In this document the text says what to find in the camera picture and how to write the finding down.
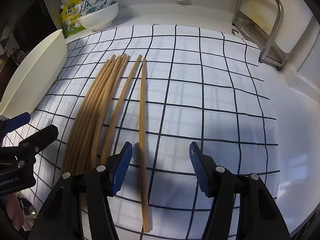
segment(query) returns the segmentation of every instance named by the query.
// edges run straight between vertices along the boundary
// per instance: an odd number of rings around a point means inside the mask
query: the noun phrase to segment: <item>white plastic basin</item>
[[[0,114],[12,118],[31,112],[57,79],[68,56],[62,30],[51,33],[21,62],[4,92]]]
[[[100,31],[109,27],[119,11],[118,2],[99,11],[79,17],[79,22],[86,29]]]

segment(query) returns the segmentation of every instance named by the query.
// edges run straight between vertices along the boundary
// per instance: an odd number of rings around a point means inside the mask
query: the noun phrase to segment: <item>wooden chopstick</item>
[[[82,120],[83,115],[84,115],[84,109],[86,109],[87,106],[88,106],[88,103],[89,103],[88,99],[92,96],[92,94],[94,94],[95,90],[97,89],[98,85],[100,84],[100,80],[103,78],[103,75],[108,71],[110,65],[112,64],[112,62],[114,60],[114,58],[115,58],[115,55],[113,54],[111,56],[111,58],[105,62],[105,64],[100,69],[99,73],[97,74],[96,78],[93,80],[93,82],[92,82],[92,84],[91,84],[91,86],[90,86],[90,88],[89,88],[84,100],[82,101],[82,104],[81,104],[80,109],[79,109],[79,111],[78,111],[78,113],[76,115],[75,122],[74,122],[74,124],[73,124],[73,126],[71,128],[71,132],[70,132],[70,135],[69,135],[69,138],[68,138],[67,148],[66,148],[66,151],[65,151],[63,167],[62,167],[62,171],[63,172],[67,171],[69,161],[70,161],[70,159],[72,159],[72,156],[71,156],[71,154],[69,152],[70,152],[70,149],[72,149],[72,147],[73,147],[76,133],[77,133],[77,131],[79,129],[81,120]]]
[[[108,70],[104,73],[102,79],[100,80],[97,89],[94,91],[94,93],[91,95],[91,97],[88,99],[89,103],[86,109],[84,109],[84,116],[81,120],[81,124],[79,126],[79,129],[77,130],[75,139],[73,141],[73,147],[70,150],[70,161],[68,164],[68,171],[72,174],[75,174],[75,163],[78,162],[79,160],[79,154],[81,151],[81,144],[79,143],[83,141],[83,138],[85,136],[85,132],[87,130],[88,124],[90,122],[90,119],[92,118],[92,116],[95,116],[97,113],[97,108],[95,107],[96,102],[97,101],[101,101],[102,100],[102,96],[100,96],[102,94],[102,90],[104,88],[105,83],[108,80],[108,77],[110,76],[111,71],[114,68],[114,65],[116,63],[116,60],[114,60]]]
[[[107,105],[106,105],[106,109],[105,109],[105,115],[108,112],[108,109],[109,109],[109,106],[111,104],[111,100],[112,100],[113,94],[114,94],[114,92],[116,90],[116,87],[117,87],[117,85],[119,83],[119,80],[120,80],[120,78],[121,78],[121,76],[123,74],[124,69],[127,67],[129,59],[130,59],[130,56],[127,55],[126,57],[124,57],[124,60],[121,62],[122,63],[121,69],[118,72],[116,80],[114,81],[114,84],[112,86],[111,92],[110,92],[110,94],[108,96],[108,101],[107,101]],[[90,165],[89,165],[90,170],[94,169],[96,164],[97,164],[97,153],[98,153],[99,138],[100,138],[100,133],[99,134],[95,133],[94,137],[93,137],[93,142],[92,142],[92,147],[91,147],[91,154],[90,154]]]
[[[98,102],[103,101],[103,97],[104,97],[104,91],[106,86],[108,86],[108,84],[110,83],[110,80],[114,79],[114,75],[116,73],[116,69],[121,61],[121,57],[118,57],[117,60],[115,61],[113,65],[112,69],[109,69],[108,74],[110,74],[109,76],[106,75],[105,77],[105,85],[103,87],[103,89],[101,89],[100,93],[96,93],[93,97],[93,100],[91,101],[90,107],[87,111],[87,115],[86,118],[84,119],[84,124],[83,124],[83,128],[81,129],[81,131],[79,132],[79,136],[77,136],[77,141],[75,144],[75,157],[72,163],[69,163],[69,170],[71,170],[70,172],[72,172],[72,174],[76,173],[76,168],[79,162],[82,161],[83,158],[83,152],[85,149],[82,148],[82,143],[84,140],[88,139],[88,133],[87,131],[91,129],[91,127],[93,126],[93,123],[95,121],[96,115],[99,112],[99,104]]]
[[[122,57],[119,57],[119,59],[116,62],[116,67],[119,66],[121,61],[122,61]],[[106,83],[105,88],[104,88],[103,98],[102,98],[101,104],[99,105],[98,116],[97,116],[97,121],[95,124],[93,143],[92,143],[92,147],[93,147],[92,152],[95,152],[95,154],[97,154],[99,137],[100,137],[101,129],[103,126],[103,121],[105,120],[105,117],[107,114],[107,112],[106,112],[107,111],[107,109],[106,109],[107,101],[108,101],[108,97],[109,97],[110,91],[112,89],[113,81],[114,81],[114,78],[116,77],[116,74],[117,74],[116,71],[114,71],[112,73],[112,77],[110,76],[110,80]]]
[[[121,63],[124,63],[125,61],[125,56],[121,57]],[[118,67],[116,69],[116,73],[118,74],[120,68]],[[100,107],[100,103],[102,101],[102,95],[103,93],[101,93],[101,97],[99,96],[99,100],[95,103],[95,112],[92,113],[92,116],[90,118],[88,127],[86,129],[85,135],[84,135],[84,139],[83,141],[79,142],[81,145],[81,149],[80,149],[80,153],[79,153],[79,159],[77,161],[76,164],[76,174],[83,174],[86,172],[86,168],[87,168],[87,164],[88,164],[88,158],[90,155],[90,149],[92,146],[92,141],[93,141],[93,134],[94,134],[94,125],[97,122],[97,117],[98,117],[98,109]]]
[[[143,231],[150,232],[149,212],[148,212],[148,186],[147,186],[147,166],[146,166],[146,59],[142,62],[141,86],[140,86],[140,113],[139,113],[139,167],[140,167],[140,190],[141,190],[141,210]]]
[[[101,153],[101,159],[100,159],[100,164],[104,165],[107,161],[107,158],[110,156],[111,153],[111,149],[112,149],[112,139],[113,139],[113,133],[114,130],[116,128],[116,122],[118,121],[119,118],[119,114],[120,114],[120,110],[122,107],[122,104],[124,102],[124,98],[129,90],[129,86],[131,84],[132,78],[134,73],[136,72],[138,65],[140,64],[140,60],[141,60],[142,56],[139,55],[136,62],[134,63],[131,72],[129,74],[129,77],[124,85],[124,88],[122,89],[121,95],[118,99],[117,105],[116,105],[116,109],[113,112],[112,118],[111,118],[111,122],[109,125],[109,129],[108,129],[108,133],[106,136],[106,140],[104,142],[103,145],[103,149],[102,149],[102,153]]]

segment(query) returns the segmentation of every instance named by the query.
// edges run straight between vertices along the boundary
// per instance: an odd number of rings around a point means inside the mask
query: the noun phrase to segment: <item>chopstick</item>
[[[113,112],[112,118],[111,118],[111,122],[108,128],[108,133],[106,136],[106,140],[104,142],[103,145],[103,149],[102,149],[102,153],[101,153],[101,159],[100,159],[100,164],[104,165],[107,161],[107,158],[110,156],[111,153],[111,149],[112,149],[112,139],[113,139],[113,133],[114,130],[116,128],[116,122],[119,118],[119,114],[120,114],[120,110],[122,107],[122,104],[124,102],[124,98],[128,92],[129,86],[131,84],[132,78],[134,73],[136,72],[138,65],[140,64],[140,60],[141,60],[142,56],[139,55],[136,62],[134,63],[131,72],[129,74],[129,77],[124,85],[124,88],[121,91],[121,95],[118,99],[117,105],[116,105],[116,109]]]
[[[116,56],[113,54],[112,57],[110,59],[108,59],[105,64],[103,65],[103,67],[100,69],[100,71],[98,72],[96,78],[93,80],[86,96],[84,97],[84,100],[82,101],[82,104],[80,106],[80,109],[76,115],[76,119],[74,121],[74,124],[71,128],[71,132],[68,138],[68,142],[67,142],[67,148],[66,148],[66,152],[65,152],[65,156],[64,156],[64,160],[63,160],[63,166],[62,166],[62,171],[66,172],[68,171],[68,164],[70,162],[70,160],[72,161],[73,156],[71,156],[71,149],[74,145],[74,140],[76,138],[76,134],[78,132],[78,129],[80,127],[81,124],[81,120],[84,116],[84,109],[87,108],[88,104],[89,104],[89,98],[91,98],[91,96],[95,93],[95,91],[98,89],[99,85],[100,85],[100,81],[103,78],[103,75],[108,71],[108,69],[110,68],[110,65],[112,64],[114,58]]]
[[[125,59],[126,59],[125,56],[126,55],[124,54],[121,57],[121,64],[120,64],[121,67],[125,62]],[[120,73],[121,70],[120,70],[119,66],[116,69],[117,77],[119,75],[121,75],[121,73]],[[113,90],[114,87],[117,84],[117,79],[114,81],[111,76],[109,77],[109,79],[110,80],[108,82],[112,83],[112,90]],[[109,108],[110,101],[111,101],[111,100],[109,100],[109,98],[110,98],[110,96],[112,94],[113,94],[113,92],[111,91],[109,96],[108,96],[108,101],[107,101],[107,105],[106,105],[106,111]],[[97,104],[96,107],[100,107],[100,103],[101,103],[101,101],[97,101],[96,102],[96,104]],[[85,138],[84,138],[84,140],[82,142],[82,147],[81,147],[80,154],[79,154],[79,160],[78,160],[77,166],[76,166],[76,174],[83,174],[87,170],[87,165],[88,165],[89,155],[90,155],[90,149],[92,147],[92,141],[93,141],[93,138],[94,138],[94,125],[97,122],[97,117],[98,117],[98,114],[95,115],[95,118],[92,118],[92,122],[89,123],[89,126],[87,128],[87,131],[86,131],[86,134],[85,134]]]
[[[105,72],[104,76],[100,81],[98,89],[95,91],[94,94],[92,94],[89,106],[84,110],[85,115],[84,115],[84,118],[82,119],[82,127],[78,130],[75,141],[74,141],[74,145],[71,149],[71,151],[74,154],[71,155],[73,159],[72,159],[72,162],[69,162],[68,170],[72,174],[76,174],[76,166],[79,161],[79,157],[83,152],[82,143],[84,141],[84,137],[86,135],[86,132],[88,131],[88,126],[92,125],[94,122],[94,118],[96,118],[96,114],[99,108],[99,105],[97,106],[97,102],[101,102],[102,100],[103,88],[106,82],[108,81],[108,78],[110,77],[111,73],[114,71],[115,64],[116,64],[116,60],[114,60],[111,63],[110,68],[108,69],[108,71]]]
[[[128,64],[128,60],[130,59],[129,55],[124,54],[123,55],[123,60],[121,61],[121,68],[119,69],[119,72],[117,74],[117,77],[113,83],[112,89],[108,95],[108,100],[106,103],[106,107],[105,107],[105,111],[103,114],[103,120],[102,120],[102,125],[103,125],[103,121],[105,120],[105,116],[108,112],[113,94],[116,90],[116,87],[119,83],[119,80],[123,74],[124,69],[126,68],[127,64]],[[93,137],[93,142],[92,142],[92,146],[91,146],[91,154],[90,154],[90,165],[89,168],[90,170],[96,167],[97,164],[97,153],[98,153],[98,145],[99,145],[99,138],[100,138],[100,132],[99,133],[94,133],[94,137]]]
[[[147,166],[146,166],[146,59],[142,62],[141,86],[140,86],[140,113],[139,113],[139,168],[140,168],[140,190],[141,190],[141,210],[143,231],[150,232],[149,212],[148,212],[148,186],[147,186]]]
[[[120,56],[117,57],[117,60],[115,61],[115,64],[111,70],[110,76],[106,77],[106,82],[101,93],[97,93],[94,95],[95,100],[92,101],[91,108],[88,111],[88,114],[89,114],[88,119],[85,120],[85,126],[84,126],[85,129],[81,131],[81,134],[78,137],[78,143],[76,144],[76,153],[78,153],[78,158],[75,158],[71,165],[71,171],[76,175],[80,174],[80,167],[84,158],[86,143],[88,142],[90,134],[92,133],[91,129],[93,129],[94,125],[95,127],[97,126],[97,121],[100,117],[99,111],[101,108],[101,104],[106,104],[105,98],[108,98],[109,87],[112,86],[113,84],[114,76],[117,74],[117,68],[121,60],[122,60],[122,57]]]

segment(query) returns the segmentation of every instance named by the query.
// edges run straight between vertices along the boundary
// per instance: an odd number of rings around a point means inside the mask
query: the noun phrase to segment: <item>yellow snack bag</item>
[[[61,18],[67,37],[85,29],[79,22],[78,18],[80,15],[76,7],[81,2],[82,0],[69,0],[63,7]]]

